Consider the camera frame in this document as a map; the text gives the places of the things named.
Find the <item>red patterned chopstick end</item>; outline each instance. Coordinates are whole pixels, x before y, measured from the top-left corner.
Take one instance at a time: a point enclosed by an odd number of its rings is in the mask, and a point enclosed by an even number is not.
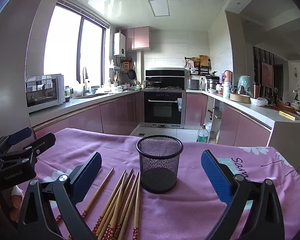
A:
[[[114,236],[114,228],[112,228],[111,225],[109,225],[102,240],[112,240],[113,236]]]
[[[97,230],[98,230],[98,228],[99,228],[99,226],[100,226],[100,224],[101,224],[102,219],[103,219],[103,217],[100,216],[99,219],[98,219],[98,221],[97,221],[97,223],[95,224],[95,226],[94,226],[94,228],[93,228],[93,230],[92,230],[92,233],[93,233],[95,236],[96,236]]]
[[[132,239],[138,240],[138,228],[133,228]]]
[[[56,222],[59,223],[60,220],[61,220],[61,218],[62,218],[61,215],[58,215],[58,216],[56,217]]]
[[[113,236],[113,240],[117,240],[120,234],[120,230],[121,230],[121,225],[118,223],[115,231],[114,231],[114,236]]]
[[[88,211],[84,210],[81,217],[84,219],[87,216],[87,214],[88,214]]]

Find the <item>white microwave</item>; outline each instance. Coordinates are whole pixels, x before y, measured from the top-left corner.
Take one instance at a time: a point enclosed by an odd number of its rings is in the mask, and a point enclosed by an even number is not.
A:
[[[66,101],[63,75],[26,77],[26,101],[29,113],[63,104]]]

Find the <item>window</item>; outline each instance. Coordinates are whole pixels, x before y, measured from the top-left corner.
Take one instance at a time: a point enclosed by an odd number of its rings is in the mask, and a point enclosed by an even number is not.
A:
[[[63,74],[65,86],[83,83],[87,71],[90,85],[103,84],[106,29],[84,15],[56,5],[51,17],[44,53],[44,75]]]

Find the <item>recessed ceiling light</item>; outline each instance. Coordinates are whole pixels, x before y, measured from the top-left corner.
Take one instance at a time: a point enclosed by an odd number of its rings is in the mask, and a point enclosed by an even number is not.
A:
[[[168,0],[148,0],[154,17],[170,16]]]

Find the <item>built-in oven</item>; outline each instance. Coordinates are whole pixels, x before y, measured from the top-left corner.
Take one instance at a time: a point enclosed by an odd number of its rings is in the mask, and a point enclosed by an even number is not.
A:
[[[186,91],[144,90],[142,126],[183,128],[186,114]]]

